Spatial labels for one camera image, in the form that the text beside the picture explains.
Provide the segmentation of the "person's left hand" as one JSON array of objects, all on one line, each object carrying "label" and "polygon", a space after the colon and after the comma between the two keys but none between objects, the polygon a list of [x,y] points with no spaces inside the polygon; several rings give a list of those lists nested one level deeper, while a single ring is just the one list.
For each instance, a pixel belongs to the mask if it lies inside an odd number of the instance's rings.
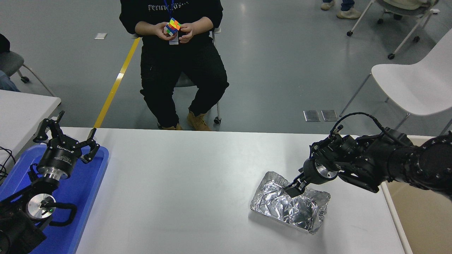
[{"label": "person's left hand", "polygon": [[191,23],[181,24],[178,32],[179,43],[188,43],[194,36],[194,26]]}]

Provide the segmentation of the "person's right hand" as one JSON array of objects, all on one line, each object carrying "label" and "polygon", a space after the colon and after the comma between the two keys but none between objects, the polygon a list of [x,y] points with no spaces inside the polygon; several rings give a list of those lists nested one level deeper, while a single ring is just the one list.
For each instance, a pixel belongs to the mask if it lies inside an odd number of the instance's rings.
[{"label": "person's right hand", "polygon": [[167,24],[168,24],[167,22],[161,22],[161,23],[152,25],[152,29],[151,29],[152,34],[165,41],[171,40],[172,36],[169,35],[165,30]]}]

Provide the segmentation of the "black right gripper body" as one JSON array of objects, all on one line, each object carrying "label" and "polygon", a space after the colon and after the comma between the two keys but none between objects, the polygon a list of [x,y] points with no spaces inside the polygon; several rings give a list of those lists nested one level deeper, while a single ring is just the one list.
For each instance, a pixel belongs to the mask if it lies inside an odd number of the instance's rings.
[{"label": "black right gripper body", "polygon": [[321,185],[336,179],[335,171],[330,171],[326,166],[316,162],[315,159],[307,159],[304,162],[303,172],[305,181],[315,185]]}]

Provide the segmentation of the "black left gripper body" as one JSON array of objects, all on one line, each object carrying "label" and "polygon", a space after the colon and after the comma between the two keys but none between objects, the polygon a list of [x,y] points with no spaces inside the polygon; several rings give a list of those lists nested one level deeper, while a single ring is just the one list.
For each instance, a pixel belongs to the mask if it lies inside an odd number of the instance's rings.
[{"label": "black left gripper body", "polygon": [[44,171],[53,167],[62,171],[73,171],[78,158],[81,157],[81,148],[74,148],[77,143],[77,140],[66,136],[62,139],[58,137],[50,139],[37,170]]}]

